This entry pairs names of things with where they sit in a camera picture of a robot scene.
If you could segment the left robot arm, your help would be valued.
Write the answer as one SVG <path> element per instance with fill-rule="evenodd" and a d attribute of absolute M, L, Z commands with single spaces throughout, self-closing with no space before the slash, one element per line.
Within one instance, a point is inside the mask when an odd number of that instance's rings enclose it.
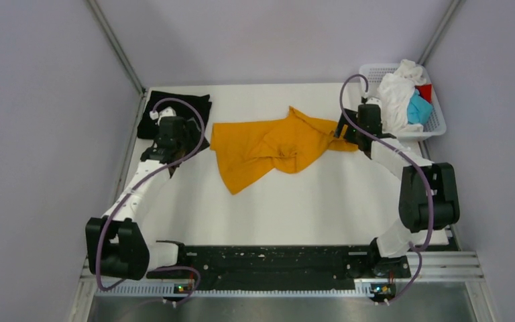
<path fill-rule="evenodd" d="M 188 259 L 183 244 L 158 241 L 151 212 L 162 187 L 181 163 L 194 156 L 205 141 L 205 123 L 179 116 L 162 117 L 150 146 L 116 202 L 85 225 L 89 270 L 97 278 L 140 280 L 163 269 L 172 277 L 184 275 Z"/>

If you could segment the orange t shirt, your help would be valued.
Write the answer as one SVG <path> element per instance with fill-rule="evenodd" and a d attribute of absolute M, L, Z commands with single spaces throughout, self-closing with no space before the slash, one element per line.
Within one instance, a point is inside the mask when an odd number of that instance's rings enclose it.
<path fill-rule="evenodd" d="M 216 153 L 223 183 L 236 195 L 273 169 L 296 174 L 327 150 L 358 151 L 357 145 L 334 136 L 337 125 L 290 107 L 284 119 L 215 123 L 210 149 Z"/>

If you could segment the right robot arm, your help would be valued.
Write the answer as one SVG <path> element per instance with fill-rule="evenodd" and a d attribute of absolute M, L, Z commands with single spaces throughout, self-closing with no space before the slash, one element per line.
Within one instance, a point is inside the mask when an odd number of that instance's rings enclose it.
<path fill-rule="evenodd" d="M 434 231 L 460 218 L 454 167 L 423 158 L 385 133 L 376 104 L 343 108 L 335 137 L 357 145 L 400 181 L 398 219 L 371 241 L 366 266 L 374 276 L 401 276 L 408 251 L 426 250 Z"/>

